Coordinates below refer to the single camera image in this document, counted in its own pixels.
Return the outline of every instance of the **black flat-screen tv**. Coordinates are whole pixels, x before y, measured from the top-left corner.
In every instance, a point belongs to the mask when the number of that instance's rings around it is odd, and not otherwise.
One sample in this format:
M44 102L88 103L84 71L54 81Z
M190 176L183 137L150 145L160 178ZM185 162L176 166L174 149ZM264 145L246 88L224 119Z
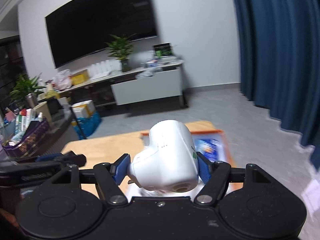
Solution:
M110 34L157 35L151 0L72 0L45 20L56 68L106 48Z

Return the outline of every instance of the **blue package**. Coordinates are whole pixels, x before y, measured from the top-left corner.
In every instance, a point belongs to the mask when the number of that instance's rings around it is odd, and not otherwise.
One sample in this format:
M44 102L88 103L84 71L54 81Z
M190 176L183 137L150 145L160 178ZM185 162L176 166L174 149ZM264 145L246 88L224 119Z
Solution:
M197 152L201 152L209 161L218 160L219 142L214 139L196 139L195 147Z

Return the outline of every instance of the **tiled floor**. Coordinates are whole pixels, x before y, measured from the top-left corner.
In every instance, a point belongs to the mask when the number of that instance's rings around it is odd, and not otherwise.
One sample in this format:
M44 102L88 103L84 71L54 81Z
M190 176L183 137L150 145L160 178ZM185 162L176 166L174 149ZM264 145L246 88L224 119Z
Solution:
M181 122L207 120L225 131L231 154L239 167L256 163L297 196L310 182L308 154L297 149L299 135L279 128L268 110L253 106L237 89L198 92L189 97L189 108L179 109L176 98L161 99L106 111L107 116L90 137L150 129L166 119ZM309 215L300 233L302 240L318 240L320 212Z

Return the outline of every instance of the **light wood table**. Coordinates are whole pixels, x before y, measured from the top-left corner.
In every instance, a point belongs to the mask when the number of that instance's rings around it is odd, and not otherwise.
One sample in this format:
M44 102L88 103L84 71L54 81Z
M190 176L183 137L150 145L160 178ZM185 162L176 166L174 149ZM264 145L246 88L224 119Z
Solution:
M186 126L190 131L208 131L215 129L212 123L208 121L190 122L186 123ZM87 163L81 169L92 169L94 165L103 162L113 163L124 153L129 153L131 160L133 160L135 155L144 148L143 141L140 138L143 132L145 131L69 142L62 150L62 153L73 151L75 154L85 155ZM228 162L231 166L235 167L230 153L227 152L226 154ZM120 189L124 193L128 187L128 180L129 177L126 176L120 185ZM98 196L95 185L82 184L81 187Z

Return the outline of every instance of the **blue curtain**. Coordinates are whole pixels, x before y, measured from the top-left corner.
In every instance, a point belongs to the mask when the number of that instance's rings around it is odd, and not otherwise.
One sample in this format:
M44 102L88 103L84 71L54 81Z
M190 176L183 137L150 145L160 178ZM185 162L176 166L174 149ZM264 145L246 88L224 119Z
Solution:
M281 127L320 144L320 0L234 0L241 91ZM320 149L311 161L320 167Z

